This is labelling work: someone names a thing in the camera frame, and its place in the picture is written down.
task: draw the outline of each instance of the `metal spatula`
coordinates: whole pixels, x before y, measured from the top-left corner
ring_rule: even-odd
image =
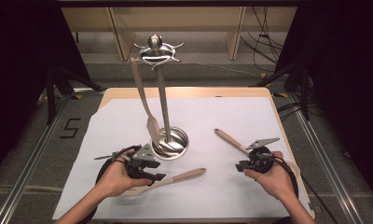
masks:
[[[138,70],[137,62],[133,58],[131,58],[131,70],[133,72],[134,82],[136,83],[137,90],[138,90],[138,93],[140,94],[140,98],[143,103],[145,112],[148,115],[148,120],[146,121],[146,128],[148,129],[148,132],[152,138],[152,141],[158,147],[159,140],[160,140],[160,131],[159,131],[158,121],[155,119],[155,117],[152,115],[151,111],[149,110],[148,102],[146,101],[146,97],[145,97],[143,81],[140,77],[140,72]]]
[[[191,171],[185,172],[183,174],[173,176],[173,177],[168,178],[168,179],[157,181],[151,187],[143,186],[143,187],[128,189],[125,192],[123,192],[121,195],[127,195],[127,196],[139,195],[139,194],[141,194],[142,192],[144,192],[148,189],[157,188],[157,187],[160,187],[160,186],[163,186],[163,185],[172,184],[172,183],[175,183],[175,182],[178,182],[178,181],[181,181],[181,180],[185,180],[185,179],[188,179],[188,178],[191,178],[191,177],[202,175],[202,174],[204,174],[204,172],[206,172],[206,168],[199,168],[199,169],[196,169],[196,170],[191,170]]]

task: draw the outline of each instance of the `table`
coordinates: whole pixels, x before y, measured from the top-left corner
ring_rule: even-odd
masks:
[[[233,137],[237,136],[236,139],[245,145],[256,139],[277,135],[281,140],[272,143],[269,148],[281,150],[286,160],[294,161],[269,91],[265,88],[176,87],[167,88],[166,92],[170,123],[186,131],[190,144],[183,157],[174,161],[160,161],[160,167],[152,173],[173,176],[200,167],[207,168],[207,172],[203,176],[152,189],[139,196],[106,199],[99,205],[94,219],[149,223],[230,223],[268,221],[287,216],[279,201],[269,196],[250,178],[236,171],[234,164],[245,160],[244,155],[214,134],[214,128],[224,128],[230,135],[235,133]],[[161,127],[158,89],[146,88],[145,94]],[[184,105],[188,105],[188,111],[193,110],[193,113],[177,109]],[[106,91],[98,113],[90,120],[54,219],[59,218],[92,187],[97,175],[95,171],[103,164],[92,158],[111,153],[121,144],[129,145],[149,139],[145,122],[146,114],[135,88]],[[255,129],[250,128],[251,122],[255,123]],[[299,199],[310,210],[310,200],[300,178],[298,184]]]

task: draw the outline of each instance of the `wooden handle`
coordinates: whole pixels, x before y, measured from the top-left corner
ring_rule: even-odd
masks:
[[[245,149],[245,147],[242,144],[240,144],[238,141],[236,141],[234,138],[230,137],[230,135],[228,135],[227,133],[225,133],[224,131],[220,129],[214,129],[214,132],[218,136],[220,136],[222,139],[227,141],[229,144],[233,145],[234,147],[241,150],[244,154],[248,155],[249,152],[247,151],[247,149]]]
[[[151,111],[149,110],[148,103],[146,102],[143,80],[141,79],[138,65],[134,58],[131,58],[131,70],[133,72],[134,82],[137,86],[138,93],[140,94],[141,101],[143,102],[145,112],[149,117],[153,117]]]
[[[180,174],[180,175],[173,176],[172,180],[175,182],[175,181],[179,181],[179,180],[183,180],[183,179],[188,179],[190,177],[194,177],[194,176],[197,176],[197,175],[202,175],[202,174],[204,174],[204,172],[206,172],[206,168],[199,168],[199,169],[196,169],[196,170],[191,170],[191,171],[185,172],[185,173]]]

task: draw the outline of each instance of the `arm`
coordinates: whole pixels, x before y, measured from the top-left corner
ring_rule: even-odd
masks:
[[[283,153],[280,151],[273,151],[272,153],[275,157],[283,157]],[[295,195],[291,178],[281,165],[274,163],[265,174],[247,169],[244,170],[244,173],[258,182],[269,195],[280,200],[293,223],[315,223]]]
[[[118,157],[117,161],[119,162],[113,162],[106,169],[99,182],[78,203],[56,221],[57,224],[77,223],[90,214],[105,198],[118,196],[132,187],[151,184],[149,179],[131,179],[122,163],[124,159]]]

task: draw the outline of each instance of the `hand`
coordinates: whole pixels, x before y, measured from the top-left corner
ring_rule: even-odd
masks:
[[[275,157],[283,157],[281,151],[273,151],[272,153]],[[269,195],[276,199],[281,200],[290,196],[296,197],[291,178],[284,168],[276,162],[265,174],[249,169],[244,169],[244,173],[258,182]]]
[[[125,152],[130,155],[134,152],[133,149]],[[149,179],[132,179],[128,176],[125,170],[125,159],[121,156],[116,158],[105,170],[102,178],[94,187],[103,194],[103,197],[115,197],[123,193],[125,190],[133,187],[141,187],[152,183]]]

